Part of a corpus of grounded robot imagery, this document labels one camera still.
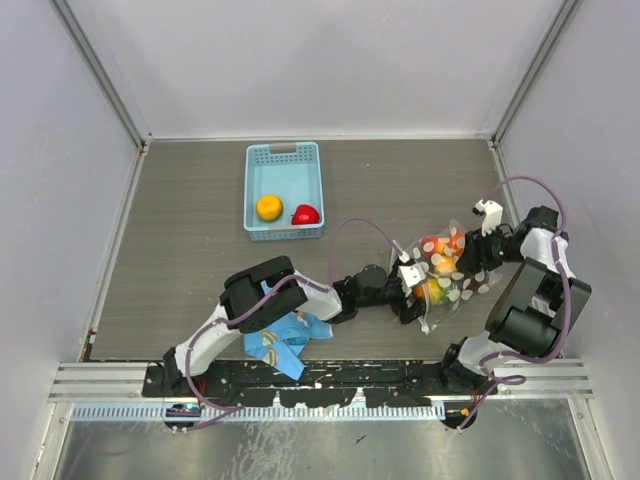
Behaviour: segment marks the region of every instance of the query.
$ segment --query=basket handle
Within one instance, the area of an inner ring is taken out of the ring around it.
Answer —
[[[279,155],[281,153],[295,153],[298,151],[297,143],[272,143],[267,145],[269,153]]]

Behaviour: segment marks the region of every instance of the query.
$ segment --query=red apple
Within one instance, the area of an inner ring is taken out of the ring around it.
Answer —
[[[320,213],[311,205],[298,205],[291,219],[291,225],[309,225],[311,223],[320,223]]]

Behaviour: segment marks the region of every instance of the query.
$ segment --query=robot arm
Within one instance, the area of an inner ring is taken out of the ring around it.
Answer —
[[[560,263],[570,277],[571,326],[582,311],[591,288],[575,278],[565,257],[568,239],[554,238],[558,212],[547,207],[531,209],[515,231],[501,225],[502,207],[495,202],[479,202],[474,209],[484,215],[482,227],[465,235],[465,250],[456,263],[462,273],[494,270],[504,262],[520,262],[520,268],[491,311],[486,332],[453,344],[441,365],[443,386],[478,388],[486,384],[487,372],[508,357],[496,358],[482,366],[482,359],[496,352],[513,351],[530,357],[544,357],[555,347],[563,326],[563,288],[551,255],[552,242],[559,242]],[[281,256],[239,272],[225,282],[220,303],[203,327],[190,339],[170,349],[164,356],[165,374],[175,389],[183,380],[187,351],[191,349],[190,374],[205,373],[210,363],[233,340],[245,333],[268,327],[285,314],[297,310],[321,320],[341,323],[353,319],[360,308],[389,305],[401,323],[410,323],[425,314],[424,302],[410,301],[411,289],[426,281],[426,272],[408,256],[395,262],[391,272],[368,265],[354,276],[333,285],[321,285],[298,273],[288,257]],[[279,288],[265,295],[263,285]],[[546,309],[531,303],[539,298]],[[241,322],[238,319],[255,310]]]
[[[275,288],[283,280],[285,283],[277,291],[264,293],[263,286]],[[164,355],[169,385],[175,389],[185,377],[187,351],[191,350],[190,375],[201,375],[236,338],[260,331],[294,310],[331,323],[353,319],[360,308],[378,305],[390,305],[403,318],[417,316],[407,307],[406,296],[412,286],[425,280],[426,274],[416,265],[391,276],[382,267],[369,265],[332,286],[321,285],[297,272],[285,256],[248,268],[227,279],[220,303],[202,327]],[[227,324],[229,319],[246,314],[259,302],[264,303],[245,320]]]
[[[556,235],[557,222],[558,212],[541,206],[532,208],[515,231],[499,226],[489,234],[478,229],[465,235],[465,251],[456,264],[459,271],[493,270],[503,262],[519,262],[520,267],[491,310],[485,332],[449,347],[442,363],[444,383],[476,388],[486,381],[488,372],[512,358],[492,354],[515,352],[539,359],[552,353],[560,339],[565,308],[553,242],[558,242],[559,263],[569,277],[569,330],[573,327],[591,287],[569,269],[568,237]],[[487,357],[495,358],[484,363]]]

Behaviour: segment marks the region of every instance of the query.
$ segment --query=table surface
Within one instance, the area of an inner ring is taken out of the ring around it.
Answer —
[[[498,182],[481,140],[321,141],[325,230],[320,239],[252,242],[242,226],[247,142],[154,142],[144,161],[100,319],[93,359],[159,359],[211,314],[224,280],[277,255],[302,273],[328,277],[331,234],[338,223],[367,217],[403,246],[479,221],[471,207]],[[345,227],[338,275],[389,264],[390,248],[371,227]],[[309,359],[440,359],[448,345],[482,331],[514,271],[429,335],[401,325],[390,309],[370,308],[311,341]],[[219,358],[245,358],[241,341]]]

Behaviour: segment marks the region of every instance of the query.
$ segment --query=black mounting base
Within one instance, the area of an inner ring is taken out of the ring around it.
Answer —
[[[211,401],[223,406],[268,407],[276,393],[284,407],[304,403],[309,408],[351,403],[362,388],[366,405],[410,407],[428,406],[431,396],[472,395],[473,387],[448,390],[441,381],[440,363],[422,360],[341,360],[306,361],[299,381],[294,381],[260,361],[215,361],[196,386]],[[486,385],[475,389],[482,394]],[[147,398],[192,398],[186,382],[175,390],[166,379],[164,367],[147,368],[142,396]]]

